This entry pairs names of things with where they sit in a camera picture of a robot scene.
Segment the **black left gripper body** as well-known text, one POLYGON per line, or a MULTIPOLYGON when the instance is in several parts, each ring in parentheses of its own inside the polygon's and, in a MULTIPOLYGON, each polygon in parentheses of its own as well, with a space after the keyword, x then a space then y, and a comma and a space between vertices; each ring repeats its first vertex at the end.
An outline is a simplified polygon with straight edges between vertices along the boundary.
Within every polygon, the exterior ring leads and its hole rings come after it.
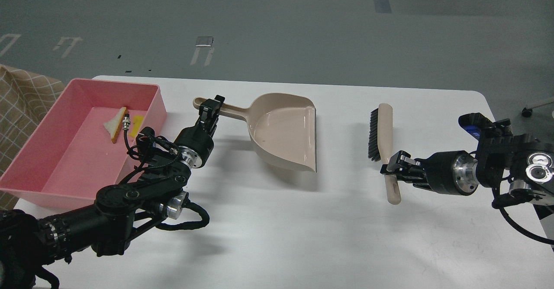
POLYGON ((178 147, 182 161, 190 167, 200 168, 206 164, 214 149, 213 135, 219 117, 196 121, 192 127, 184 128, 176 137, 174 143, 178 147))

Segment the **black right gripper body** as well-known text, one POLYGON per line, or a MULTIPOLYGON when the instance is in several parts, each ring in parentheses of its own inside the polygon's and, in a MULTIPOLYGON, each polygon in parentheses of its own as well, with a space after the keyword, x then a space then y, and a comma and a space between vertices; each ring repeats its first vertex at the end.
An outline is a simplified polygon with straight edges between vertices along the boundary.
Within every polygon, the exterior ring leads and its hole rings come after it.
POLYGON ((445 195, 469 196, 477 190, 477 159, 466 151, 447 151, 431 155, 427 159, 415 159, 410 167, 414 174, 413 186, 445 195))

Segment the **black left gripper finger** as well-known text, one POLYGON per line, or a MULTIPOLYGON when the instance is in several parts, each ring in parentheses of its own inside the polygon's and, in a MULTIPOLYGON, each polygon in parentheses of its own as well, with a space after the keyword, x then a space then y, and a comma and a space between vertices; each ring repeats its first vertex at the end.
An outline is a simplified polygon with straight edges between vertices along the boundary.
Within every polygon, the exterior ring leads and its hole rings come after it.
POLYGON ((216 100, 205 100, 200 104, 199 116, 202 127, 213 127, 216 122, 216 100))
POLYGON ((213 100, 215 103, 213 104, 211 127, 216 127, 216 124, 219 121, 220 109, 223 107, 225 97, 216 95, 213 100))

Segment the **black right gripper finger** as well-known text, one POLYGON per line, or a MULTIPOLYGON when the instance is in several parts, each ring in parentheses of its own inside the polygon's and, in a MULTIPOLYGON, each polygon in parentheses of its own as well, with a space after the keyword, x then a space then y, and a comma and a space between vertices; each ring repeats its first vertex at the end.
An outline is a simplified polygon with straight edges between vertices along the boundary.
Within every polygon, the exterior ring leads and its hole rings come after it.
POLYGON ((391 171, 392 169, 396 167, 407 167, 408 165, 418 165, 420 167, 423 167, 423 163, 420 161, 417 161, 414 158, 411 158, 410 154, 406 151, 398 151, 394 153, 392 156, 390 156, 389 161, 387 163, 388 170, 391 171))
POLYGON ((380 168, 380 174, 393 175, 397 180, 403 181, 408 184, 426 184, 427 175, 424 169, 418 165, 408 165, 407 167, 396 167, 389 171, 388 165, 382 165, 380 168))

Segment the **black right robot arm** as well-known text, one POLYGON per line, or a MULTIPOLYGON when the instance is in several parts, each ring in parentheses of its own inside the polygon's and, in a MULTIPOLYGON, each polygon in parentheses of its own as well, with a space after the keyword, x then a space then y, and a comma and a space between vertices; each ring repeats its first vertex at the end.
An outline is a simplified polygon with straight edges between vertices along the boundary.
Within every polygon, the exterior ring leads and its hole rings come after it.
POLYGON ((391 121, 371 114, 368 157, 382 160, 380 174, 385 177, 390 203, 400 202, 398 181, 415 188, 445 195, 473 194, 479 185, 493 193, 491 206, 502 214, 516 231, 534 241, 553 245, 552 238, 534 234, 517 224, 506 208, 534 204, 540 219, 553 214, 553 145, 532 135, 514 135, 509 119, 492 122, 481 113, 464 114, 459 126, 477 139, 473 152, 447 151, 427 159, 409 153, 390 153, 391 121))

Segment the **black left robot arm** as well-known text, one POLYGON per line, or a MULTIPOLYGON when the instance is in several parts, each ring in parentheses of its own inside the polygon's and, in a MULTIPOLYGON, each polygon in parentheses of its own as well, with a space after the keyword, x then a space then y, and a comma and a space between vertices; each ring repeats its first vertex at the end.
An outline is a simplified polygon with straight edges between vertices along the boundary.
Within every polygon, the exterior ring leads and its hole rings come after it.
POLYGON ((140 162, 118 184, 99 190, 90 206, 37 219, 22 210, 1 212, 1 287, 31 289, 37 278, 60 286, 45 269, 57 260, 70 263, 72 254, 92 248, 97 256, 123 255, 135 238, 152 228, 196 230, 209 224, 204 208, 184 190, 194 168, 203 167, 214 148, 213 136, 225 98, 202 99, 199 118, 175 141, 150 127, 129 145, 130 121, 122 119, 130 158, 140 162))

